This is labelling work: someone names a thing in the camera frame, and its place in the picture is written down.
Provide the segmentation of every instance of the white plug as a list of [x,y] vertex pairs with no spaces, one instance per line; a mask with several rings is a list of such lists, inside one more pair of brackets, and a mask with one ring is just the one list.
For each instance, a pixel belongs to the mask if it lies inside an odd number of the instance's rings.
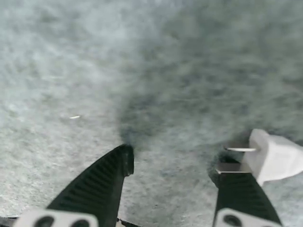
[[261,186],[265,181],[280,180],[303,171],[303,147],[262,129],[252,131],[249,149],[238,151],[245,151],[242,163],[249,166]]

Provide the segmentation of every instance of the gray carpet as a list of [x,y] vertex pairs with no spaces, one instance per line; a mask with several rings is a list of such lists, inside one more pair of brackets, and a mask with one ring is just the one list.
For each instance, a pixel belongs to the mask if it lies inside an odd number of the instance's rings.
[[[211,226],[212,165],[263,128],[303,145],[301,0],[1,0],[0,216],[135,147],[119,217]],[[303,174],[265,183],[303,223]]]

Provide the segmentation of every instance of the metal prong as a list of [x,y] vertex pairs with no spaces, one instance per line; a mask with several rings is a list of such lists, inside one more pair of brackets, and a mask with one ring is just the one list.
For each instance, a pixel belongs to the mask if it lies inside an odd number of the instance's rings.
[[221,173],[251,173],[250,167],[245,163],[219,163],[216,168]]
[[256,148],[225,148],[225,150],[238,151],[238,152],[254,152]]

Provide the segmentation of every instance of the white power adapter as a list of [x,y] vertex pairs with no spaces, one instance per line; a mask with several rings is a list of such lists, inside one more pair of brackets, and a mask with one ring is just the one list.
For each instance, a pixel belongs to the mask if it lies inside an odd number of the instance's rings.
[[259,185],[265,181],[280,180],[303,171],[303,147],[282,137],[254,129],[250,135],[250,148],[228,148],[244,151],[243,164],[247,164]]

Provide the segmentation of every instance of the small debris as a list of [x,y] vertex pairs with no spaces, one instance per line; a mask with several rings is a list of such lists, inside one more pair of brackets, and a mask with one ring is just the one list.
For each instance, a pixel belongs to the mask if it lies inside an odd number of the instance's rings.
[[80,116],[76,115],[76,116],[70,117],[70,119],[77,119],[77,118],[80,118]]

